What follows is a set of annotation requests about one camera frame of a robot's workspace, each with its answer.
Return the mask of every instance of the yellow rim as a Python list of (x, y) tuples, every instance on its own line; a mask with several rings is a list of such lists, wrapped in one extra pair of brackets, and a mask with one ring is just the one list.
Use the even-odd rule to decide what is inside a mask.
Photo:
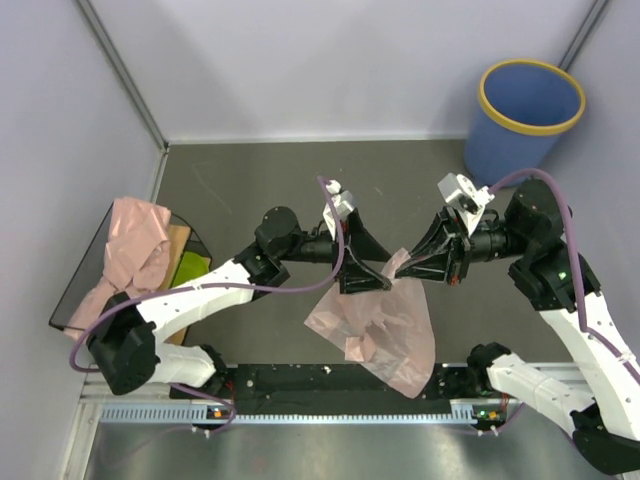
[[(506, 65), (534, 65), (537, 67), (546, 68), (547, 70), (551, 70), (552, 72), (560, 75), (562, 78), (567, 80), (567, 82), (569, 82), (573, 86), (573, 88), (576, 89), (576, 92), (578, 92), (578, 96), (580, 97), (580, 108), (578, 109), (578, 112), (566, 122), (544, 127), (516, 122), (515, 120), (504, 116), (498, 110), (496, 110), (493, 105), (491, 105), (491, 103), (489, 103), (489, 99), (487, 98), (487, 95), (484, 91), (484, 85), (491, 73)], [(585, 96), (584, 90), (582, 89), (582, 86), (578, 83), (578, 81), (564, 70), (560, 70), (558, 67), (554, 67), (553, 65), (545, 62), (540, 62), (538, 60), (516, 58), (513, 60), (506, 60), (504, 62), (496, 63), (493, 67), (484, 72), (484, 75), (482, 76), (480, 85), (478, 87), (478, 101), (480, 102), (480, 107), (482, 108), (484, 113), (486, 113), (489, 118), (491, 118), (498, 125), (501, 125), (504, 128), (507, 128), (514, 132), (524, 133), (525, 135), (548, 136), (566, 132), (571, 127), (573, 127), (578, 122), (578, 120), (580, 120), (580, 117), (584, 113), (584, 108), (587, 104), (587, 97)]]

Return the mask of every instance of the cable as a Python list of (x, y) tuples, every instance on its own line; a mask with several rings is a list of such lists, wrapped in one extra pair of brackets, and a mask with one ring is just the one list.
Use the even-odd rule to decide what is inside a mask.
[[(336, 222), (336, 226), (339, 227), (341, 223), (340, 216), (338, 215), (336, 207), (333, 204), (331, 193), (329, 193), (329, 190), (326, 187), (327, 184), (329, 183), (329, 180), (319, 176), (317, 177), (317, 181), (320, 184), (322, 193), (324, 194), (325, 200), (329, 205), (329, 209), (331, 210), (331, 215), (333, 216)], [(243, 283), (206, 283), (206, 284), (202, 284), (200, 287), (201, 288), (244, 288), (244, 289), (256, 290), (259, 292), (269, 292), (269, 293), (307, 293), (307, 292), (311, 292), (313, 290), (322, 288), (328, 283), (332, 282), (333, 279), (336, 277), (336, 275), (338, 275), (338, 273), (340, 272), (340, 268), (342, 267), (342, 262), (344, 260), (344, 233), (342, 231), (342, 228), (336, 228), (336, 232), (338, 237), (338, 259), (336, 261), (336, 264), (327, 278), (325, 278), (324, 280), (314, 285), (309, 285), (307, 287), (287, 288), (287, 287), (268, 287), (264, 285), (246, 285)], [(82, 335), (80, 335), (78, 340), (76, 340), (76, 343), (71, 348), (71, 354), (69, 355), (69, 365), (73, 370), (77, 372), (82, 372), (82, 373), (99, 372), (100, 369), (98, 368), (87, 368), (87, 367), (82, 367), (78, 365), (77, 359), (76, 359), (76, 357), (78, 356), (78, 352), (80, 351), (80, 348), (82, 348), (82, 345), (84, 345), (85, 340), (96, 330), (96, 328), (98, 328), (107, 319), (111, 318), (113, 315), (120, 312), (121, 310), (124, 310), (125, 308), (131, 307), (133, 305), (138, 305), (139, 303), (144, 302), (145, 300), (150, 300), (152, 298), (177, 295), (180, 293), (189, 292), (193, 289), (194, 289), (193, 287), (187, 286), (187, 287), (178, 287), (178, 288), (174, 288), (174, 289), (166, 290), (162, 292), (152, 292), (137, 298), (131, 298), (129, 300), (126, 300), (116, 305), (113, 308), (110, 308), (106, 312), (102, 313), (98, 317), (98, 319), (95, 322), (93, 322), (89, 327), (87, 327), (87, 329), (82, 333)]]
[(525, 405), (524, 403), (521, 403), (520, 405), (518, 405), (516, 407), (515, 411), (513, 412), (513, 414), (509, 418), (507, 418), (507, 420), (502, 425), (500, 425), (499, 427), (496, 428), (496, 432), (497, 433), (502, 433), (507, 428), (507, 425), (511, 425), (511, 423), (516, 418), (518, 418), (520, 415), (522, 415), (522, 412), (524, 410), (524, 405)]
[(487, 208), (483, 213), (482, 213), (482, 218), (484, 218), (487, 215), (493, 215), (493, 223), (497, 223), (498, 220), (500, 220), (500, 214), (498, 213), (497, 210), (494, 210), (493, 208)]
[[(329, 205), (329, 210), (331, 211), (331, 215), (333, 216), (336, 225), (339, 227), (340, 226), (340, 217), (338, 215), (338, 212), (336, 210), (335, 205), (333, 204), (333, 200), (331, 198), (331, 194), (329, 193), (329, 190), (327, 189), (327, 184), (329, 183), (329, 180), (324, 178), (324, 177), (317, 177), (318, 183), (320, 184), (320, 188), (322, 189), (322, 193), (324, 194), (325, 200), (327, 202), (327, 204)], [(191, 230), (193, 230), (193, 228), (182, 218), (178, 217), (180, 220), (182, 220), (184, 223), (187, 224), (187, 226), (189, 226), (191, 228)], [(244, 288), (244, 289), (249, 289), (249, 290), (257, 290), (257, 291), (262, 291), (262, 292), (269, 292), (269, 293), (306, 293), (306, 292), (310, 292), (312, 290), (317, 290), (319, 288), (322, 288), (323, 286), (325, 286), (326, 284), (328, 284), (329, 282), (333, 281), (333, 279), (336, 277), (336, 275), (340, 272), (340, 268), (342, 266), (342, 262), (344, 260), (344, 232), (342, 231), (342, 228), (336, 228), (336, 232), (337, 232), (337, 237), (338, 237), (338, 258), (336, 261), (335, 266), (333, 267), (333, 270), (331, 271), (331, 273), (329, 274), (328, 277), (326, 277), (324, 280), (313, 284), (313, 285), (309, 285), (307, 287), (294, 287), (294, 288), (286, 288), (286, 287), (267, 287), (267, 286), (262, 286), (262, 285), (245, 285), (245, 284), (239, 284), (239, 283), (207, 283), (207, 284), (203, 284), (201, 285), (201, 288)], [(78, 365), (76, 357), (78, 355), (78, 352), (80, 350), (80, 348), (82, 348), (82, 345), (84, 344), (85, 340), (89, 337), (89, 335), (91, 335), (95, 329), (100, 326), (104, 321), (106, 321), (107, 319), (111, 318), (113, 315), (115, 315), (116, 313), (118, 313), (119, 311), (133, 306), (133, 305), (137, 305), (145, 300), (149, 300), (152, 298), (159, 298), (159, 297), (166, 297), (166, 296), (170, 296), (170, 295), (176, 295), (179, 293), (184, 293), (184, 292), (188, 292), (190, 290), (193, 290), (192, 287), (179, 287), (179, 288), (174, 288), (172, 290), (167, 290), (167, 291), (163, 291), (163, 292), (153, 292), (153, 293), (149, 293), (146, 295), (142, 295), (138, 298), (134, 298), (134, 299), (129, 299), (125, 302), (122, 302), (121, 304), (116, 305), (113, 308), (110, 308), (109, 310), (107, 310), (106, 312), (104, 312), (102, 315), (100, 315), (100, 317), (98, 317), (98, 319), (93, 322), (83, 333), (82, 335), (80, 335), (80, 337), (78, 338), (78, 340), (76, 341), (76, 343), (73, 345), (73, 348), (71, 349), (71, 354), (69, 355), (69, 365), (71, 366), (71, 368), (73, 370), (76, 370), (78, 372), (86, 372), (86, 373), (90, 373), (90, 372), (99, 372), (100, 370), (97, 368), (86, 368), (86, 367), (81, 367), (80, 365)], [(213, 430), (214, 434), (219, 434), (225, 430), (227, 430), (230, 426), (231, 423), (233, 422), (233, 420), (236, 418), (236, 409), (235, 406), (232, 403), (229, 403), (221, 398), (215, 397), (213, 395), (209, 395), (207, 393), (201, 392), (199, 390), (196, 390), (194, 388), (190, 388), (184, 385), (180, 385), (180, 384), (171, 384), (171, 386), (173, 388), (175, 388), (176, 390), (180, 390), (182, 392), (188, 393), (190, 395), (194, 395), (196, 397), (200, 397), (200, 398), (204, 398), (206, 400), (212, 400), (215, 401), (217, 403), (220, 403), (224, 406), (226, 406), (227, 408), (231, 409), (231, 414), (229, 415), (229, 419), (227, 420), (227, 422), (222, 425), (221, 427), (217, 428), (216, 430)], [(119, 466), (123, 465), (124, 463), (126, 463), (127, 461), (129, 461), (133, 456), (135, 456), (138, 452), (140, 452), (141, 450), (143, 450), (144, 448), (146, 448), (147, 446), (151, 445), (155, 440), (157, 440), (158, 438), (168, 434), (168, 433), (172, 433), (175, 431), (180, 431), (180, 430), (185, 430), (187, 428), (191, 428), (191, 427), (185, 427), (183, 425), (180, 426), (176, 426), (176, 427), (170, 427), (168, 429), (162, 430), (161, 432), (157, 433), (156, 435), (152, 436), (151, 438), (145, 440), (144, 442), (142, 442), (140, 445), (138, 445), (136, 448), (133, 449), (132, 452), (130, 452), (129, 454), (127, 454), (124, 458), (121, 458), (120, 460), (118, 460), (117, 462), (113, 463), (113, 462), (107, 462), (105, 460), (105, 455), (104, 455), (104, 450), (102, 447), (104, 447), (104, 444), (101, 445), (101, 449), (100, 449), (100, 453), (101, 453), (101, 457), (102, 457), (102, 461), (103, 463), (109, 465), (111, 468), (118, 468)]]
[[(578, 310), (578, 324), (580, 326), (580, 331), (582, 333), (587, 333), (592, 335), (594, 338), (597, 338), (602, 345), (605, 346), (611, 354), (616, 357), (622, 357), (622, 352), (618, 350), (618, 348), (611, 343), (604, 335), (600, 332), (594, 330), (589, 327), (587, 324), (587, 308), (584, 300), (584, 284), (582, 281), (582, 269), (580, 268), (580, 257), (578, 254), (578, 244), (576, 242), (576, 234), (573, 226), (573, 220), (571, 219), (571, 211), (569, 210), (569, 205), (567, 200), (560, 190), (560, 186), (556, 183), (551, 175), (547, 172), (539, 170), (537, 168), (523, 168), (522, 170), (518, 170), (517, 172), (511, 173), (500, 180), (498, 183), (489, 188), (489, 193), (495, 194), (498, 190), (503, 188), (504, 186), (510, 184), (514, 180), (518, 180), (522, 177), (536, 177), (540, 180), (544, 181), (547, 184), (551, 193), (556, 199), (556, 203), (558, 204), (558, 209), (560, 210), (560, 216), (562, 217), (562, 224), (564, 225), (564, 233), (567, 237), (567, 251), (569, 254), (569, 266), (571, 269), (571, 276), (573, 282), (573, 289), (575, 291), (576, 297), (576, 308)], [(628, 360), (622, 363), (624, 367), (627, 369), (631, 377), (640, 385), (640, 372), (638, 372)]]
[[(235, 406), (230, 403), (227, 402), (226, 400), (223, 400), (221, 398), (215, 397), (213, 395), (209, 395), (207, 393), (203, 393), (199, 390), (195, 390), (193, 388), (189, 388), (186, 387), (184, 385), (180, 385), (177, 383), (172, 383), (171, 386), (173, 388), (175, 388), (176, 390), (180, 390), (184, 393), (188, 393), (189, 395), (194, 395), (196, 397), (200, 397), (200, 398), (204, 398), (206, 400), (212, 400), (216, 403), (219, 403), (227, 408), (229, 408), (231, 410), (231, 414), (229, 415), (229, 418), (227, 419), (227, 421), (221, 425), (220, 427), (216, 428), (215, 430), (207, 430), (207, 432), (205, 434), (207, 435), (207, 438), (209, 438), (210, 435), (217, 435), (219, 433), (222, 433), (223, 431), (227, 430), (230, 426), (231, 426), (231, 422), (233, 422), (236, 418), (236, 408)], [(125, 456), (123, 456), (122, 458), (118, 459), (117, 461), (112, 461), (107, 459), (106, 457), (106, 452), (105, 452), (105, 445), (104, 445), (104, 438), (101, 438), (100, 441), (100, 461), (102, 462), (103, 465), (105, 465), (108, 468), (112, 468), (112, 469), (117, 469), (122, 467), (124, 464), (126, 464), (129, 460), (131, 460), (133, 457), (135, 457), (138, 453), (140, 453), (142, 450), (144, 450), (145, 448), (147, 448), (149, 445), (151, 445), (153, 442), (155, 442), (156, 440), (158, 440), (160, 437), (164, 437), (165, 435), (169, 434), (169, 433), (173, 433), (173, 432), (179, 432), (179, 431), (185, 431), (185, 430), (193, 430), (195, 427), (192, 427), (191, 425), (175, 425), (169, 428), (165, 428), (161, 431), (159, 431), (158, 433), (156, 433), (155, 435), (150, 436), (149, 438), (147, 438), (146, 440), (144, 440), (143, 442), (141, 442), (139, 445), (137, 445), (133, 450), (131, 450), (129, 453), (127, 453)]]
[(506, 412), (507, 408), (509, 407), (509, 400), (510, 397), (509, 395), (507, 395), (506, 393), (502, 394), (502, 399), (500, 401), (500, 411), (501, 412)]

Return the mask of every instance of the white bracket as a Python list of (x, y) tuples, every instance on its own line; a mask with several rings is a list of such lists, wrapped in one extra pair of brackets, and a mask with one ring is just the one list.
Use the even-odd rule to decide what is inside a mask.
[[(333, 206), (336, 207), (338, 217), (340, 218), (340, 220), (345, 220), (349, 216), (349, 214), (356, 209), (356, 201), (353, 197), (353, 194), (349, 190), (341, 190), (342, 186), (335, 180), (331, 180), (329, 185), (327, 185), (327, 191), (331, 194)], [(329, 229), (331, 238), (335, 240), (337, 235), (336, 220), (335, 218), (333, 218), (333, 214), (331, 213), (329, 204), (325, 204), (324, 210), (322, 212), (322, 218), (324, 219), (324, 223)]]
[(440, 182), (438, 188), (444, 201), (455, 208), (469, 236), (476, 230), (485, 207), (493, 200), (494, 195), (489, 193), (487, 187), (476, 189), (473, 182), (464, 175), (449, 173)]

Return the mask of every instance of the white wall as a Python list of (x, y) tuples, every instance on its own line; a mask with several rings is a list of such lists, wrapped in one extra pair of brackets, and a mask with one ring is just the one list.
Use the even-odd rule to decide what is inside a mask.
[(93, 0), (171, 141), (461, 136), (482, 71), (591, 0)]
[(571, 73), (585, 118), (548, 162), (573, 207), (578, 245), (618, 328), (640, 355), (640, 2), (611, 2)]
[(116, 195), (159, 153), (70, 1), (0, 14), (0, 477), (54, 478), (83, 377), (47, 326)]

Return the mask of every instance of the wooden board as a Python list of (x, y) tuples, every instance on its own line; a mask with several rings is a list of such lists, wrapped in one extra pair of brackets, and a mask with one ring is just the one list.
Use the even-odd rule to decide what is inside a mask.
[[(210, 258), (204, 258), (204, 261), (207, 263), (207, 267), (211, 264)], [(179, 332), (174, 333), (169, 338), (167, 338), (166, 343), (172, 343), (174, 345), (182, 345), (184, 343), (184, 338), (187, 336), (187, 328), (183, 328)]]
[(191, 229), (189, 227), (169, 225), (169, 241), (171, 242), (171, 246), (169, 247), (169, 266), (167, 267), (167, 274), (158, 290), (168, 290), (171, 286), (173, 277), (176, 276), (178, 265), (180, 265), (182, 252), (184, 252), (184, 247), (190, 236)]

